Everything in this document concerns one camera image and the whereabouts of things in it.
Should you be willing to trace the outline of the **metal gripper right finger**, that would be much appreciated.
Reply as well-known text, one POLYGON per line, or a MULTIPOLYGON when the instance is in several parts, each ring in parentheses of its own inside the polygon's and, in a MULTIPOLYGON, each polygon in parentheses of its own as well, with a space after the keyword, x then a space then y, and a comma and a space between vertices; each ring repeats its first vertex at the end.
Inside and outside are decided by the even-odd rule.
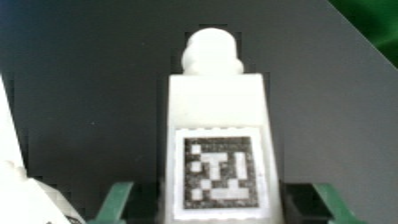
POLYGON ((367 224, 326 183, 282 184, 282 209, 285 224, 367 224))

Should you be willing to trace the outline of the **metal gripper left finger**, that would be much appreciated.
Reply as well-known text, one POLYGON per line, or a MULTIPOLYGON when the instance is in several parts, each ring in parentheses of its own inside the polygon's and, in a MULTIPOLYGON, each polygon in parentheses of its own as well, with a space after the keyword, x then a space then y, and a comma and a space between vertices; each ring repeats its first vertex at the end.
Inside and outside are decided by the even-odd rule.
POLYGON ((116 182, 108 190, 93 224, 154 224, 155 184, 116 182))

